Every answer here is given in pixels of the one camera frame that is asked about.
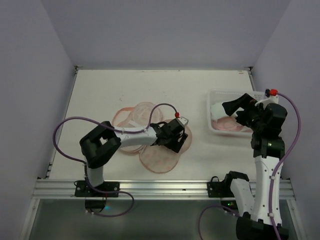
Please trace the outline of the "mint green bra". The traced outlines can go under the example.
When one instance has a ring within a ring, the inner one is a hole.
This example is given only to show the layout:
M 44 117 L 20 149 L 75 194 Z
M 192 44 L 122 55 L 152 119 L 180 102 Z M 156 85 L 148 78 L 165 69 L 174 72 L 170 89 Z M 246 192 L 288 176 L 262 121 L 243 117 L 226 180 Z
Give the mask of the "mint green bra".
M 223 102 L 217 102 L 215 104 L 212 104 L 210 106 L 210 114 L 211 114 L 211 120 L 216 122 L 219 119 L 229 117 L 229 115 L 226 114 L 226 111 L 223 107 Z

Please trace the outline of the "pink bra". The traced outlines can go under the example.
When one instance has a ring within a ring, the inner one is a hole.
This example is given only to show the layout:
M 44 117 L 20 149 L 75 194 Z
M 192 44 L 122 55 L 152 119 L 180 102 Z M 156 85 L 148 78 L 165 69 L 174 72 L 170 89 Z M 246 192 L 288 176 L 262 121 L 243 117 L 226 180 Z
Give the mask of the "pink bra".
M 211 125 L 217 131 L 250 133 L 252 130 L 239 124 L 235 118 L 227 116 L 218 120 L 212 120 Z

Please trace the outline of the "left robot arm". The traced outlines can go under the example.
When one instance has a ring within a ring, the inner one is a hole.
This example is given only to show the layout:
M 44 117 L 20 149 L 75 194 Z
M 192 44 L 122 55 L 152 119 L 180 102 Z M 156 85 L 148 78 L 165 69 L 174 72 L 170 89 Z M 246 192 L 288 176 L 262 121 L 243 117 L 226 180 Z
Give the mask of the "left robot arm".
M 104 165 L 120 148 L 164 146 L 178 153 L 188 137 L 185 133 L 188 123 L 185 117 L 170 122 L 151 123 L 148 128 L 114 127 L 109 121 L 100 123 L 79 141 L 86 161 L 86 180 L 92 187 L 101 186 L 104 183 Z

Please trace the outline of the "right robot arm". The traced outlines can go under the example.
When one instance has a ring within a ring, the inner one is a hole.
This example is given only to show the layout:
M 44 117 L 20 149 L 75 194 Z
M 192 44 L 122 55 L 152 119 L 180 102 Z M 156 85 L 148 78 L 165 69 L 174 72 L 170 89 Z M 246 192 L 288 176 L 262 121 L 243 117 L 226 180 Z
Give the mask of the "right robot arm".
M 237 123 L 252 130 L 251 148 L 256 169 L 255 192 L 248 177 L 230 172 L 225 182 L 230 186 L 240 216 L 236 222 L 239 240 L 287 240 L 289 231 L 283 227 L 280 214 L 281 159 L 285 143 L 280 137 L 287 110 L 276 96 L 258 101 L 245 93 L 236 100 L 222 103 L 224 112 Z

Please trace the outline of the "pink patterned mesh laundry bag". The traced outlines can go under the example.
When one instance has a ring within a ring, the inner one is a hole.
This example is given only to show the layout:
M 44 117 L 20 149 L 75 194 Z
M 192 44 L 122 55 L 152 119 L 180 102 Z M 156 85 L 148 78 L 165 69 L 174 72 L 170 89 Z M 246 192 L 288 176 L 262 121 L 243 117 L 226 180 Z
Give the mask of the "pink patterned mesh laundry bag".
M 146 128 L 151 123 L 157 127 L 163 126 L 165 119 L 162 110 L 152 102 L 140 102 L 134 107 L 124 107 L 116 112 L 111 124 L 119 130 L 125 129 L 129 132 L 137 132 Z M 121 139 L 120 151 L 126 154 L 139 154 L 139 160 L 149 171 L 156 174 L 164 174 L 176 167 L 180 156 L 185 153 L 192 144 L 192 132 L 185 126 L 187 137 L 179 152 L 174 152 L 164 145 L 158 145 L 161 141 L 152 127 L 142 133 L 126 134 L 116 133 Z

